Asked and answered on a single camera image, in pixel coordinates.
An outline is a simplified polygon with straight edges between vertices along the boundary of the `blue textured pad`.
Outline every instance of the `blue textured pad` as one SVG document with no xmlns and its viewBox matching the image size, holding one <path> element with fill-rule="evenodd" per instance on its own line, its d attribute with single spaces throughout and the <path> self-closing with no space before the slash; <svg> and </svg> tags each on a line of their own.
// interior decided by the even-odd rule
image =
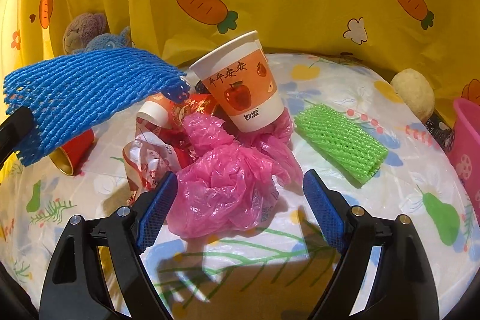
<svg viewBox="0 0 480 320">
<path fill-rule="evenodd" d="M 313 211 L 328 245 L 343 254 L 345 243 L 345 225 L 327 195 L 318 183 L 313 171 L 303 176 L 303 193 Z"/>
<path fill-rule="evenodd" d="M 140 250 L 140 253 L 152 246 L 157 239 L 160 228 L 177 196 L 177 176 L 170 172 L 160 186 L 162 187 L 157 196 L 140 220 L 137 238 L 137 248 Z"/>
<path fill-rule="evenodd" d="M 92 126 L 149 95 L 175 102 L 188 98 L 184 75 L 136 48 L 59 56 L 13 71 L 3 84 L 7 114 L 30 108 L 37 126 L 18 145 L 28 166 Z"/>
</svg>

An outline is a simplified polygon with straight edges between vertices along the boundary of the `silver bolt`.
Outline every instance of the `silver bolt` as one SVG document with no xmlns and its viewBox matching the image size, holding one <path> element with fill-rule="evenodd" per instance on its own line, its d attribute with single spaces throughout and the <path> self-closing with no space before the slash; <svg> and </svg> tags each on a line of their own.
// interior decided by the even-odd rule
<svg viewBox="0 0 480 320">
<path fill-rule="evenodd" d="M 73 226 L 77 225 L 82 220 L 82 217 L 78 214 L 70 217 L 70 224 Z"/>
<path fill-rule="evenodd" d="M 400 222 L 405 225 L 408 225 L 412 222 L 410 217 L 407 216 L 406 214 L 401 214 L 399 219 L 400 219 Z"/>
<path fill-rule="evenodd" d="M 129 213 L 130 213 L 130 208 L 128 206 L 122 206 L 120 209 L 117 210 L 117 214 L 120 217 L 128 216 Z"/>
<path fill-rule="evenodd" d="M 352 213 L 358 217 L 363 216 L 365 214 L 365 209 L 361 206 L 354 206 L 352 207 Z"/>
</svg>

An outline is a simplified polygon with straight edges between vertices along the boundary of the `green pear print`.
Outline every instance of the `green pear print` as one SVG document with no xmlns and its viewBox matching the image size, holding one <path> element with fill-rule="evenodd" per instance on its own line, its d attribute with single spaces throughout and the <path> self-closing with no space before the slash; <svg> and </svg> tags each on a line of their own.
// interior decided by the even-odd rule
<svg viewBox="0 0 480 320">
<path fill-rule="evenodd" d="M 33 194 L 32 198 L 30 198 L 30 201 L 27 204 L 27 212 L 32 213 L 40 209 L 40 185 L 42 184 L 42 181 L 38 181 L 33 185 Z"/>
<path fill-rule="evenodd" d="M 457 210 L 452 205 L 441 202 L 432 193 L 422 192 L 422 200 L 427 213 L 437 227 L 440 240 L 443 244 L 452 246 L 457 240 L 460 229 L 460 216 Z"/>
</svg>

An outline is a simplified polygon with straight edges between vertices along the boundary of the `purple teddy bear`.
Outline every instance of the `purple teddy bear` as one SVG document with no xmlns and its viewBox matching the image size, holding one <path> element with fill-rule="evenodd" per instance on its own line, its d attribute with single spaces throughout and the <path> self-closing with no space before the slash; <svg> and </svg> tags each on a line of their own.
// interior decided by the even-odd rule
<svg viewBox="0 0 480 320">
<path fill-rule="evenodd" d="M 96 36 L 105 33 L 105 14 L 83 13 L 73 19 L 63 34 L 63 51 L 70 55 L 76 49 L 83 49 Z"/>
</svg>

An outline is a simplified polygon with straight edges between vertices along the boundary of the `pink plastic container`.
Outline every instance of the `pink plastic container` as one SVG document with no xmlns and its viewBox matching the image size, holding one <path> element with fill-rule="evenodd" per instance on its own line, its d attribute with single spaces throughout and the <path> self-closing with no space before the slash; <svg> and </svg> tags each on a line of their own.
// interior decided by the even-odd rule
<svg viewBox="0 0 480 320">
<path fill-rule="evenodd" d="M 464 98 L 456 99 L 453 106 L 457 121 L 447 156 L 480 219 L 480 106 Z"/>
</svg>

